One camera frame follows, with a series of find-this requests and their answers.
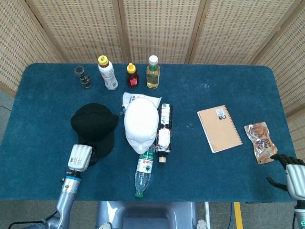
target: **gray floor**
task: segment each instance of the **gray floor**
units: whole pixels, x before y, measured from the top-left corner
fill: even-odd
[[[11,110],[14,99],[0,90],[0,105]],[[0,142],[10,111],[0,107]],[[95,227],[98,203],[76,201],[71,213],[71,229]],[[199,217],[203,219],[203,204],[198,203]],[[56,201],[0,200],[0,229],[7,229],[15,221],[39,220],[55,211]],[[241,204],[244,229],[291,229],[294,203]],[[227,229],[230,221],[230,203],[210,203],[212,229]],[[236,228],[234,215],[232,229]]]

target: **notebook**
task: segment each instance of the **notebook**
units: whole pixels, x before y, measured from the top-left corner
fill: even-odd
[[[213,153],[243,144],[225,105],[197,113]]]

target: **perforated panel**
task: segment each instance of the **perforated panel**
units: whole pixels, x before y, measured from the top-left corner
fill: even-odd
[[[133,62],[184,63],[200,0],[125,0]]]
[[[305,112],[288,121],[296,155],[305,161]]]
[[[293,0],[212,0],[193,63],[246,64]]]
[[[25,67],[60,62],[19,1],[0,1],[0,83],[14,95]]]
[[[286,113],[305,105],[305,9],[258,64],[273,69]]]
[[[68,62],[123,62],[111,0],[28,2]]]

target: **cable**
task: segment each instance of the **cable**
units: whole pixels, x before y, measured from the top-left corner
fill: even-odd
[[[47,217],[45,220],[49,220],[51,219],[55,214],[57,213],[57,211],[55,211],[52,215],[50,215],[49,217]],[[8,229],[11,229],[11,227],[15,224],[30,224],[30,223],[44,223],[44,221],[42,220],[38,220],[38,221],[20,221],[20,222],[13,222],[10,224]]]
[[[7,109],[7,110],[11,111],[11,110],[10,110],[9,108],[7,108],[7,107],[1,106],[1,105],[0,105],[0,107],[3,107],[4,109]]]
[[[230,215],[230,222],[229,222],[229,225],[228,225],[228,229],[230,229],[231,225],[232,225],[232,215],[233,215],[233,203],[231,203],[231,215]]]
[[[292,229],[295,229],[295,213],[294,213],[294,219],[292,220]]]

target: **notebook spiral binding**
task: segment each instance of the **notebook spiral binding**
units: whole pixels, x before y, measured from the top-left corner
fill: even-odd
[[[234,124],[234,122],[233,122],[233,120],[232,120],[232,118],[231,118],[231,116],[230,116],[230,113],[228,112],[228,109],[227,109],[226,105],[224,105],[224,109],[225,109],[225,112],[226,112],[226,114],[228,115],[228,117],[229,117],[229,119],[230,119],[230,121],[231,121],[231,123],[232,123],[232,126],[234,127],[234,130],[235,130],[235,132],[236,132],[236,134],[237,134],[237,136],[238,136],[238,139],[239,139],[240,143],[243,143],[243,142],[242,142],[242,139],[240,138],[240,136],[239,136],[239,134],[238,134],[238,131],[237,131],[236,127],[235,127],[235,124]]]

